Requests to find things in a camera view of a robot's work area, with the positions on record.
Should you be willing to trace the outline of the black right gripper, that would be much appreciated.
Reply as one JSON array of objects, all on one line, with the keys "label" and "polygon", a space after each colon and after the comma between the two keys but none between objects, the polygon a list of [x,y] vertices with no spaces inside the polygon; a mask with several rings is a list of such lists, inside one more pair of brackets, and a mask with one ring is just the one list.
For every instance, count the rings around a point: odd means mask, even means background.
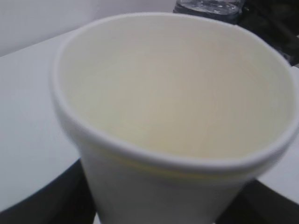
[{"label": "black right gripper", "polygon": [[278,51],[291,66],[299,65],[299,2],[246,0],[238,25]]}]

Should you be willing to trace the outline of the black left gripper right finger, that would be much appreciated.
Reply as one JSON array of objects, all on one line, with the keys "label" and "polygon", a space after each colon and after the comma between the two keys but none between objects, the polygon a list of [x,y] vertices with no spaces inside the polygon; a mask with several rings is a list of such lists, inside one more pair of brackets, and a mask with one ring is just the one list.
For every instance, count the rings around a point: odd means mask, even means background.
[{"label": "black left gripper right finger", "polygon": [[245,186],[217,224],[299,224],[299,205],[259,181]]}]

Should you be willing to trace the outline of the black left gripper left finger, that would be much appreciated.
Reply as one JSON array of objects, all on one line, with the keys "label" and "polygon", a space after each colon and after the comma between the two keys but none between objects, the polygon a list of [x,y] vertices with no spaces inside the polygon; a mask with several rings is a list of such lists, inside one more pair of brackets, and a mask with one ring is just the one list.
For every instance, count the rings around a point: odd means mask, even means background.
[{"label": "black left gripper left finger", "polygon": [[2,224],[92,224],[96,216],[81,161],[35,194],[0,213]]}]

